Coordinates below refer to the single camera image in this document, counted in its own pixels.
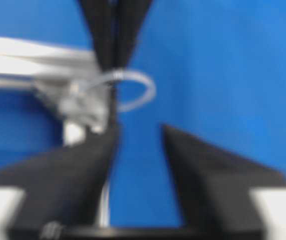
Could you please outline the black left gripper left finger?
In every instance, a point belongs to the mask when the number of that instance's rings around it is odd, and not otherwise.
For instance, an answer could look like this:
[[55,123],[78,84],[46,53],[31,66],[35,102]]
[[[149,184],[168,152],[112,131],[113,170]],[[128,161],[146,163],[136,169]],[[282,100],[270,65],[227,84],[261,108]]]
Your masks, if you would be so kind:
[[116,123],[96,134],[66,120],[63,147],[0,169],[0,234],[94,223],[118,139]]

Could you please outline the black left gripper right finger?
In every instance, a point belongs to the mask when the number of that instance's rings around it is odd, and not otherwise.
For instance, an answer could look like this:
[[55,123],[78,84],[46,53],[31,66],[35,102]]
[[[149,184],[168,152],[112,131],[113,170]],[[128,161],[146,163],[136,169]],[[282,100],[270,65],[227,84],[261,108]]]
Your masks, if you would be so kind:
[[170,125],[161,129],[185,225],[205,234],[261,234],[249,191],[286,187],[286,177]]

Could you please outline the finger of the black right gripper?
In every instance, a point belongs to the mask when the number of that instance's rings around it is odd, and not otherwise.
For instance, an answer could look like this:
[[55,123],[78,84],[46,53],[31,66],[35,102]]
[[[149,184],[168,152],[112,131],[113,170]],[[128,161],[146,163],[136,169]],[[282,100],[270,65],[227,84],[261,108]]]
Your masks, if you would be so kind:
[[78,4],[90,30],[100,69],[109,71],[117,65],[117,0],[79,0]]
[[117,68],[125,68],[137,44],[137,37],[152,5],[151,0],[119,0],[116,4],[116,52]]

